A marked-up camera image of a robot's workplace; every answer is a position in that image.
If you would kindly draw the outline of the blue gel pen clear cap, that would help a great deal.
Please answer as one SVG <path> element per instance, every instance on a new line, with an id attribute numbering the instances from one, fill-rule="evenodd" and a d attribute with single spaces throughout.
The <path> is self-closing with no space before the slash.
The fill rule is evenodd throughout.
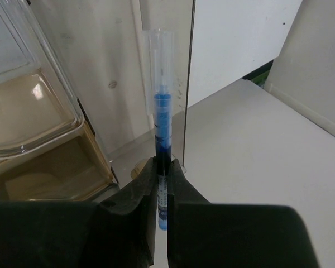
<path id="1" fill-rule="evenodd" d="M 161 230 L 168 228 L 168 173 L 172 159 L 174 35 L 161 29 L 143 32 L 146 112 L 152 116 L 157 161 L 157 210 Z"/>

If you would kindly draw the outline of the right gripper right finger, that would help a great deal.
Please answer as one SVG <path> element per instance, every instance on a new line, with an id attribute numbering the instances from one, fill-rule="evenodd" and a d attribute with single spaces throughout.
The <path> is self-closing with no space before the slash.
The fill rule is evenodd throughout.
<path id="1" fill-rule="evenodd" d="M 307 228 L 283 205 L 215 204 L 170 165 L 167 257 L 170 267 L 318 267 Z"/>

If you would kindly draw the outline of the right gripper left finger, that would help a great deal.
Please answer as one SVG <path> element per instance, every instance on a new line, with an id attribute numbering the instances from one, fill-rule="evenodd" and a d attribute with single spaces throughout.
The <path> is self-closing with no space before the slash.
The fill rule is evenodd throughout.
<path id="1" fill-rule="evenodd" d="M 151 266 L 156 168 L 101 202 L 0 201 L 0 267 Z"/>

